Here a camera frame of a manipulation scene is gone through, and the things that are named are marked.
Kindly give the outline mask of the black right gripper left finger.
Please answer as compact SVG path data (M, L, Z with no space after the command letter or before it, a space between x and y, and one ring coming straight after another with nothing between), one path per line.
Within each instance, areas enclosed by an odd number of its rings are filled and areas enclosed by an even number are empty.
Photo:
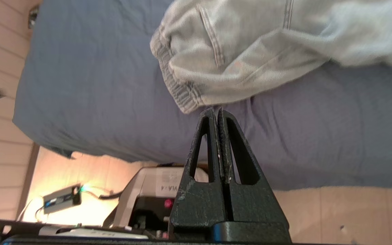
M195 180L203 137L207 137L207 182ZM213 109L198 119L187 162L168 222L171 239L211 239L213 226L226 220L223 185L220 174L218 133Z

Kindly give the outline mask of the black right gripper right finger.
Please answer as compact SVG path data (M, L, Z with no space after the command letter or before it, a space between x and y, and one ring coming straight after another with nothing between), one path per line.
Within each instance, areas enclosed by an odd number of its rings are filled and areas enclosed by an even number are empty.
M219 110L217 130L228 218L235 222L287 225L287 218L232 113Z

